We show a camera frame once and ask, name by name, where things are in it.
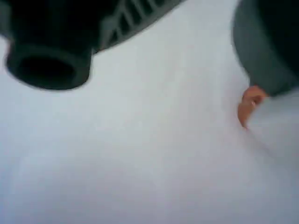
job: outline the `black cylindrical nozzle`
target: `black cylindrical nozzle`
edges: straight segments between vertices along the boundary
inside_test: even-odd
[[[12,7],[7,68],[22,82],[52,90],[84,84],[90,72],[96,19],[92,5],[39,0]]]

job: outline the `white backdrop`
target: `white backdrop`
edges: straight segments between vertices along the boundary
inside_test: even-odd
[[[236,117],[236,2],[188,0],[96,56],[75,91],[32,89],[2,65],[0,223],[299,223],[297,175]]]

